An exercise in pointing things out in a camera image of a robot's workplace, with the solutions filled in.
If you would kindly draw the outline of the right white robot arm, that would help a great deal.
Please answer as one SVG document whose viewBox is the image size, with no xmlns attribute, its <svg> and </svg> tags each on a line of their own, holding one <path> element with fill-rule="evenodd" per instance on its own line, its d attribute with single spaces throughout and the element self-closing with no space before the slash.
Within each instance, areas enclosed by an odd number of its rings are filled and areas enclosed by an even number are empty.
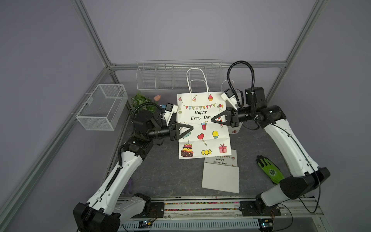
<svg viewBox="0 0 371 232">
<path fill-rule="evenodd" d="M 330 177 L 328 168 L 320 167 L 306 152 L 282 109 L 277 105 L 267 105 L 262 87 L 246 89 L 245 93 L 247 106 L 237 108 L 237 99 L 232 90 L 222 92 L 221 97 L 227 102 L 227 108 L 214 116 L 212 122 L 234 128 L 244 122 L 254 121 L 275 142 L 291 173 L 276 186 L 257 195 L 256 206 L 272 207 L 295 200 L 315 189 L 321 191 L 323 182 Z"/>
</svg>

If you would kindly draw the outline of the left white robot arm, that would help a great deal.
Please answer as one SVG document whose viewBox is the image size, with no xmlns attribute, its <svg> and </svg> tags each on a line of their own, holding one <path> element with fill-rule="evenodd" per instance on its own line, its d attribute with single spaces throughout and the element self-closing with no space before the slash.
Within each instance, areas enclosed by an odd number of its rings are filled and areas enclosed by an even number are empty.
<svg viewBox="0 0 371 232">
<path fill-rule="evenodd" d="M 162 124 L 150 111 L 132 116 L 134 133 L 117 150 L 118 162 L 95 194 L 86 203 L 78 203 L 73 216 L 79 232 L 117 232 L 122 222 L 133 216 L 150 212 L 150 197 L 135 194 L 118 205 L 118 199 L 134 174 L 154 146 L 155 139 L 180 140 L 193 130 L 193 126 L 178 122 Z"/>
</svg>

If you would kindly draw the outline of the white party paper bag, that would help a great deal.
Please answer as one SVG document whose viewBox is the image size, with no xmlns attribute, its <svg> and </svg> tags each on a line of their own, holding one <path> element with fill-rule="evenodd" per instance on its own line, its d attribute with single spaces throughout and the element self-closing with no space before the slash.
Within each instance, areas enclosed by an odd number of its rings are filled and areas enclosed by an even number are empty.
<svg viewBox="0 0 371 232">
<path fill-rule="evenodd" d="M 239 193 L 239 167 L 237 151 L 229 156 L 204 159 L 202 188 Z"/>
</svg>

